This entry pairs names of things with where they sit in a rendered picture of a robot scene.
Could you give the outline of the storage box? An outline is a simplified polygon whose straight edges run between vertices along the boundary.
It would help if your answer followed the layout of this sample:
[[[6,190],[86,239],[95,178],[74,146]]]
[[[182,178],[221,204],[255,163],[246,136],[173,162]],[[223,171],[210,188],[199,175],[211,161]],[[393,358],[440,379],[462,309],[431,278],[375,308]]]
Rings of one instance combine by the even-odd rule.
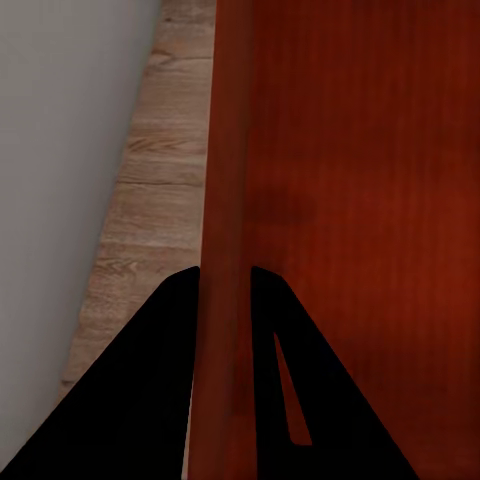
[[[214,41],[187,480],[258,480],[254,266],[419,480],[480,480],[480,0],[217,0]]]

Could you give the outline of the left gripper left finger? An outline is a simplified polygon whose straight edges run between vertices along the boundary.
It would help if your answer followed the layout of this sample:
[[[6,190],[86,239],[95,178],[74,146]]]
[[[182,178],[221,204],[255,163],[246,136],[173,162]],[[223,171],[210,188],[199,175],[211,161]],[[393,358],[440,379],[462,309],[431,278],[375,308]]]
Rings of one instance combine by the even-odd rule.
[[[0,480],[181,480],[200,267],[166,278]]]

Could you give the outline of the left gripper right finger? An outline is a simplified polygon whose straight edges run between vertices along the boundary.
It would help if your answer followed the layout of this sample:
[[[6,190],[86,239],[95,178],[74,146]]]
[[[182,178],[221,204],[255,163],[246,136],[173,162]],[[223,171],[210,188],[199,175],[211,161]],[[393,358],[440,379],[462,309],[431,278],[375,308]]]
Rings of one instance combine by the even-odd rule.
[[[290,285],[251,269],[258,480],[419,480]],[[277,334],[313,446],[290,440]]]

